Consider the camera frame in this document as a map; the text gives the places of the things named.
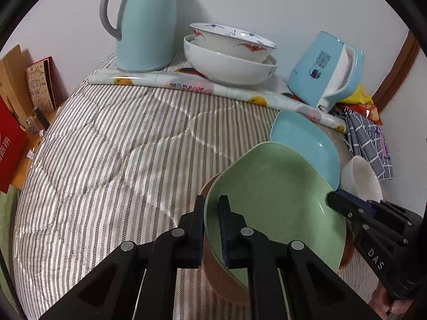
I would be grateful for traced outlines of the person's right hand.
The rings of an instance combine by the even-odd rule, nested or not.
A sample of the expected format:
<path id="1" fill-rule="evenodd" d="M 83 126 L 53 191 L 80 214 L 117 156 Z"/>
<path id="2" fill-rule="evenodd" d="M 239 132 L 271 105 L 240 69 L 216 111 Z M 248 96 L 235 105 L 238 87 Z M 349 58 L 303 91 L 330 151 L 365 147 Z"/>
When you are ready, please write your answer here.
<path id="1" fill-rule="evenodd" d="M 381 282 L 378 282 L 368 305 L 381 317 L 387 319 L 388 314 L 404 314 L 412 305 L 413 300 L 389 300 L 388 293 Z"/>

